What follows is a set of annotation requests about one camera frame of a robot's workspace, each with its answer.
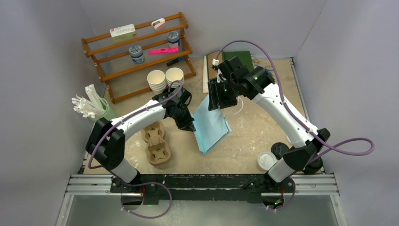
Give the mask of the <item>light blue paper bag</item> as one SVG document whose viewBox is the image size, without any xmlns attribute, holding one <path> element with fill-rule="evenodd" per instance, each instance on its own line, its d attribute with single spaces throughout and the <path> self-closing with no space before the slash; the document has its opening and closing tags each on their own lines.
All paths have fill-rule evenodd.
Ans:
<svg viewBox="0 0 399 226">
<path fill-rule="evenodd" d="M 196 129 L 194 135 L 199 151 L 203 156 L 212 151 L 231 132 L 227 117 L 233 115 L 233 113 L 224 115 L 220 109 L 209 111 L 209 101 L 210 98 L 207 95 L 196 111 L 192 113 L 193 124 Z"/>
</svg>

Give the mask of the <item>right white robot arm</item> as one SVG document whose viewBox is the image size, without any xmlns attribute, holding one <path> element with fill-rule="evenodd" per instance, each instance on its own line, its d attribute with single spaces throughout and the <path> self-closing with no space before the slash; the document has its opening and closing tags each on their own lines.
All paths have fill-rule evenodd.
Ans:
<svg viewBox="0 0 399 226">
<path fill-rule="evenodd" d="M 302 171 L 312 157 L 323 147 L 330 133 L 307 121 L 281 93 L 281 88 L 270 71 L 256 67 L 249 71 L 237 56 L 223 62 L 213 59 L 212 68 L 220 79 L 210 79 L 208 110 L 235 106 L 244 96 L 261 106 L 283 129 L 291 149 L 266 173 L 265 188 L 271 192 L 282 187 L 283 180 L 296 171 Z"/>
</svg>

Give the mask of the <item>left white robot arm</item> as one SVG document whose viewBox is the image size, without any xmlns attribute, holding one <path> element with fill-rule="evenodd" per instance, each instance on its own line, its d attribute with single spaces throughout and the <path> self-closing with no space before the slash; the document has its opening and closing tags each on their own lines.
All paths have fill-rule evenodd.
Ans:
<svg viewBox="0 0 399 226">
<path fill-rule="evenodd" d="M 87 166 L 95 169 L 93 160 L 122 181 L 128 192 L 140 188 L 140 172 L 125 159 L 125 142 L 135 133 L 150 124 L 172 118 L 178 129 L 195 132 L 194 118 L 188 105 L 192 94 L 185 88 L 165 89 L 152 97 L 138 109 L 118 118 L 107 120 L 104 117 L 94 123 L 86 144 L 90 154 Z"/>
</svg>

